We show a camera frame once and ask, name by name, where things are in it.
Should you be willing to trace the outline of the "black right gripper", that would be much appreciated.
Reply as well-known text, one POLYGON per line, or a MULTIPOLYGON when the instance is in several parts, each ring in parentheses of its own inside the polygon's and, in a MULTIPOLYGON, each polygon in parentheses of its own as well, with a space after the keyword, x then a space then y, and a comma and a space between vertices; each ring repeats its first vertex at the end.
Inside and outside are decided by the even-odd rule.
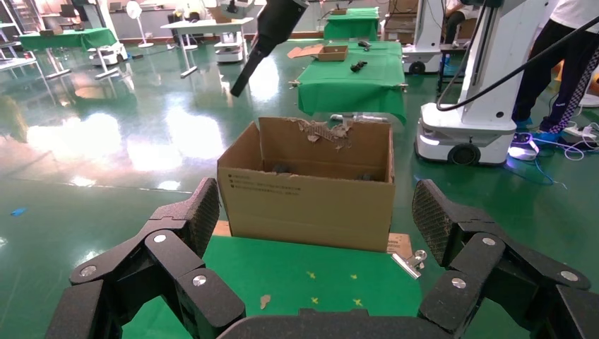
POLYGON ((285 42, 292 34, 304 12, 308 1, 271 0, 261 9, 256 19, 257 32, 252 49, 242 72, 230 89, 230 94, 239 97, 249 79, 261 61, 267 57, 262 51, 272 51, 278 44, 285 42))

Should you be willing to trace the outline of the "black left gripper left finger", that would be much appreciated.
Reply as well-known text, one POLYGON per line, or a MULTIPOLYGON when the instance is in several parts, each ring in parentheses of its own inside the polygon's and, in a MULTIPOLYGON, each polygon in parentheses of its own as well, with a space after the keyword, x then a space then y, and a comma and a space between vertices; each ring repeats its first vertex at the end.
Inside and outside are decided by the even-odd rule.
POLYGON ((73 270, 46 337, 120 338, 141 307, 161 297, 192 338, 217 338, 246 314, 203 260, 219 212, 213 178, 187 200, 157 208, 135 236, 73 270))

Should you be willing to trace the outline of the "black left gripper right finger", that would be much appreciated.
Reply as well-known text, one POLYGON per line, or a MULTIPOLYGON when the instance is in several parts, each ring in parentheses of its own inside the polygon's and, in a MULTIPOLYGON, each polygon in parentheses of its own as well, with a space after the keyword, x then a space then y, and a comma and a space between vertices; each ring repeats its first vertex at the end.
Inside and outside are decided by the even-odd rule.
POLYGON ((532 338, 598 337, 598 295, 584 274, 518 243, 484 210, 454 203, 430 179, 416 184, 412 215, 445 269, 422 300, 421 319, 460 338, 491 300, 532 338))

